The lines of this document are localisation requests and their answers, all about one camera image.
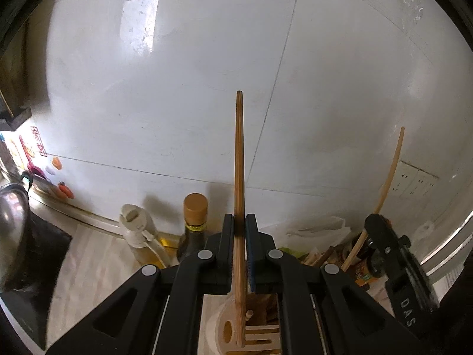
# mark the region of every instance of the metal pot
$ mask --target metal pot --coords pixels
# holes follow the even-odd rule
[[[28,193],[18,183],[0,189],[0,293],[11,288],[25,260],[30,229]]]

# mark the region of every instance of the plastic bag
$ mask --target plastic bag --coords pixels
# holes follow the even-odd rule
[[[308,253],[323,253],[350,234],[345,219],[327,216],[317,219],[294,220],[263,227],[260,232],[271,235],[278,249],[299,258]]]

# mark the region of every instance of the cork-colored cap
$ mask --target cork-colored cap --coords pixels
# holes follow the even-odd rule
[[[191,193],[184,199],[184,219],[191,226],[199,226],[207,221],[207,198],[201,193]]]

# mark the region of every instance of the electrical outlet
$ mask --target electrical outlet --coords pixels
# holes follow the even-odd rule
[[[400,161],[397,164],[396,172],[394,172],[393,182],[391,184],[389,194],[393,196],[401,196],[411,185],[418,171],[419,170],[417,168]]]
[[[420,199],[425,196],[437,182],[437,178],[424,171],[418,171],[412,183],[404,191],[402,197],[413,197]]]

